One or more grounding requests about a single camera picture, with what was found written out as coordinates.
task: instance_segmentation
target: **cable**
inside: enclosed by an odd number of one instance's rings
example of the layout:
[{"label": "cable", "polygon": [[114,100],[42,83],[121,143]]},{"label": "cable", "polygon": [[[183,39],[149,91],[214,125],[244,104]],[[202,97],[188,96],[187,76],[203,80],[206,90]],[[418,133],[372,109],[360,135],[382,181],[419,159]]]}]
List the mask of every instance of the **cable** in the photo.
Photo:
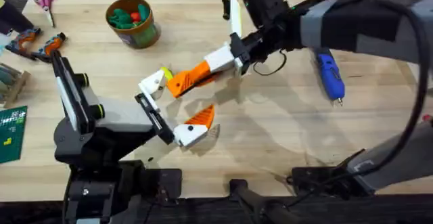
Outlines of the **cable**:
[{"label": "cable", "polygon": [[147,220],[149,219],[150,213],[151,213],[151,211],[152,211],[152,209],[153,209],[154,206],[155,206],[155,202],[153,202],[153,203],[150,204],[150,206],[149,206],[149,208],[148,208],[148,210],[146,212],[146,218],[144,219],[143,224],[147,223]]},{"label": "cable", "polygon": [[257,71],[256,65],[258,64],[258,62],[255,62],[254,65],[252,65],[252,69],[256,73],[258,73],[259,75],[262,75],[262,76],[269,76],[269,75],[275,74],[276,72],[280,71],[284,67],[284,65],[286,64],[286,62],[287,62],[287,56],[283,53],[283,49],[280,49],[279,53],[281,55],[283,55],[284,59],[283,59],[283,62],[281,63],[281,65],[275,71],[267,73],[267,74],[264,74],[264,73],[261,73],[261,72]]},{"label": "cable", "polygon": [[338,175],[336,177],[332,177],[327,181],[320,183],[319,186],[315,187],[307,194],[299,197],[297,200],[293,201],[292,203],[286,204],[286,208],[293,207],[301,203],[303,200],[306,200],[312,194],[315,194],[316,192],[321,190],[327,184],[348,177],[368,175],[380,170],[382,167],[386,166],[389,162],[393,161],[396,156],[398,156],[401,150],[405,147],[413,130],[416,127],[418,118],[421,115],[421,111],[424,106],[424,99],[426,98],[427,86],[428,86],[427,80],[428,80],[428,70],[430,65],[430,52],[429,52],[429,43],[428,43],[427,35],[424,32],[423,24],[410,9],[407,9],[405,6],[400,5],[398,3],[393,3],[391,1],[385,1],[385,0],[375,0],[375,1],[379,5],[382,5],[388,9],[392,9],[406,16],[412,25],[413,31],[415,33],[415,38],[417,41],[417,52],[418,52],[418,62],[419,62],[419,82],[418,82],[418,89],[415,98],[415,103],[412,107],[412,113],[406,124],[405,130],[401,134],[400,139],[398,140],[397,144],[394,146],[392,151],[383,159],[383,161],[381,161],[381,163],[371,167],[370,169],[365,169],[363,171],[359,171],[355,173],[347,173],[343,175]]},{"label": "cable", "polygon": [[228,199],[229,199],[229,197],[222,197],[222,198],[217,198],[217,199],[214,199],[214,200],[199,202],[199,203],[196,203],[196,204],[183,203],[183,204],[163,205],[163,204],[160,204],[160,203],[157,203],[157,202],[153,202],[153,203],[156,204],[159,207],[162,207],[162,208],[198,207],[198,206],[202,206],[202,205],[205,205],[205,204],[211,204],[211,203],[214,203],[214,202],[219,202],[221,200],[228,200]]}]

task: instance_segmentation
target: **yellow object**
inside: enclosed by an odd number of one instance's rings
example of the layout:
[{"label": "yellow object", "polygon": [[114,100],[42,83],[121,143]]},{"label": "yellow object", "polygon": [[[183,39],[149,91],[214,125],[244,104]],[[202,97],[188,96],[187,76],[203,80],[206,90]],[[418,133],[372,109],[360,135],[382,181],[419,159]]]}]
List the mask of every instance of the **yellow object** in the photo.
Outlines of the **yellow object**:
[{"label": "yellow object", "polygon": [[3,5],[5,5],[5,0],[0,0],[0,7],[3,7]]},{"label": "yellow object", "polygon": [[97,107],[99,108],[99,113],[101,114],[101,117],[104,117],[104,111],[102,110],[101,104],[98,104]]},{"label": "yellow object", "polygon": [[161,67],[161,70],[164,71],[164,75],[165,75],[167,81],[169,81],[173,78],[173,74],[171,73],[171,71],[168,68]]},{"label": "yellow object", "polygon": [[7,139],[6,141],[3,142],[3,145],[9,145],[12,143],[12,138]]}]

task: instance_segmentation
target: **scissors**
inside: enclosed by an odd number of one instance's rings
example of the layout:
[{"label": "scissors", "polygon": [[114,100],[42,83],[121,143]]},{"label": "scissors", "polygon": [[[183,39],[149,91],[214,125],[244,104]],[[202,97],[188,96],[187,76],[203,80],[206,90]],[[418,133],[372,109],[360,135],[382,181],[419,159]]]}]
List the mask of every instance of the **scissors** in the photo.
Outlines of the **scissors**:
[{"label": "scissors", "polygon": [[52,27],[55,27],[53,16],[51,15],[51,3],[53,0],[34,0],[37,5],[42,7],[45,14],[47,14],[49,23]]}]

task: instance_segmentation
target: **orange object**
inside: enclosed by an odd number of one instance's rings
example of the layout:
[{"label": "orange object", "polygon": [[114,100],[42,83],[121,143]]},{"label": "orange object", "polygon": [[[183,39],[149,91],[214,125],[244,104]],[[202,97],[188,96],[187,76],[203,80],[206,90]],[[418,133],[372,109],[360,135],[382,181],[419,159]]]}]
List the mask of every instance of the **orange object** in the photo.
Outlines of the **orange object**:
[{"label": "orange object", "polygon": [[131,13],[131,18],[133,19],[134,22],[140,22],[141,21],[141,17],[140,17],[139,12]]},{"label": "orange object", "polygon": [[198,64],[193,70],[182,71],[167,82],[167,87],[175,98],[182,96],[184,93],[196,86],[202,86],[215,80],[211,75],[207,61]]},{"label": "orange object", "polygon": [[189,125],[205,125],[208,129],[212,126],[212,121],[214,120],[214,105],[210,105],[207,108],[199,111],[196,115],[190,118],[185,124]]},{"label": "orange object", "polygon": [[26,34],[20,34],[17,37],[18,40],[18,49],[20,51],[25,51],[26,49],[22,46],[25,42],[33,42],[36,40],[36,37],[39,35],[39,32],[28,32]]},{"label": "orange object", "polygon": [[51,55],[51,51],[59,49],[63,44],[64,39],[61,39],[59,37],[54,38],[50,44],[47,44],[47,46],[44,47],[44,53],[45,55]]}]

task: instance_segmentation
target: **orange and white object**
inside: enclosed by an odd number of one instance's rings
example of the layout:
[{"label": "orange and white object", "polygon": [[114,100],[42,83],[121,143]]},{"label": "orange and white object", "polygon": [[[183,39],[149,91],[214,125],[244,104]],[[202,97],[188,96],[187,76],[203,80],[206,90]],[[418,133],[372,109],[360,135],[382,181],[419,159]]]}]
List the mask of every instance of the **orange and white object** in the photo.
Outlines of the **orange and white object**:
[{"label": "orange and white object", "polygon": [[[168,79],[165,75],[166,73],[167,71],[161,68],[139,83],[139,88],[141,89],[141,92],[144,94],[149,104],[146,106],[151,106],[158,113],[160,112],[160,109],[156,104],[156,100],[161,96],[165,84],[169,84],[175,79]],[[183,124],[177,125],[174,129],[172,128],[171,131],[175,136],[175,142],[181,147],[191,146],[192,144],[198,142],[208,133],[208,130],[212,125],[213,118],[214,106],[211,105],[198,112],[195,116]]]},{"label": "orange and white object", "polygon": [[236,68],[240,71],[242,62],[234,58],[227,44],[204,57],[204,61],[194,69],[182,71],[167,82],[167,87],[175,98],[182,96],[191,87],[205,85],[215,79],[217,73]]},{"label": "orange and white object", "polygon": [[187,120],[185,124],[175,127],[173,133],[175,134],[176,143],[183,147],[197,143],[207,135],[213,118],[214,106],[211,105]]}]

